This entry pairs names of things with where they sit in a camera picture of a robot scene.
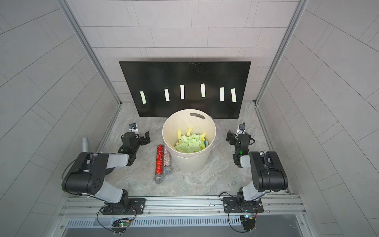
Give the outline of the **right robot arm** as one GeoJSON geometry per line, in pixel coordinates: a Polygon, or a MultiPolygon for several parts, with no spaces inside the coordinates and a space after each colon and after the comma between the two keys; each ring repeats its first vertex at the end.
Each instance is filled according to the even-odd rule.
{"type": "Polygon", "coordinates": [[[288,178],[277,152],[249,151],[255,139],[244,129],[238,130],[237,133],[228,131],[226,141],[235,148],[235,165],[251,169],[252,181],[241,187],[236,195],[239,205],[257,202],[267,193],[288,188],[288,178]]]}

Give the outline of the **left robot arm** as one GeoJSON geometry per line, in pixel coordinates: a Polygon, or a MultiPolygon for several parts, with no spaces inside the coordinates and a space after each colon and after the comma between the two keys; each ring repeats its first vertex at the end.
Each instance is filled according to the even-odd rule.
{"type": "Polygon", "coordinates": [[[109,184],[105,176],[117,167],[131,166],[140,146],[151,142],[150,133],[140,136],[130,131],[121,140],[122,146],[117,153],[81,152],[62,179],[62,189],[73,195],[103,201],[105,206],[100,209],[103,215],[143,214],[146,200],[130,199],[127,190],[109,184]]]}

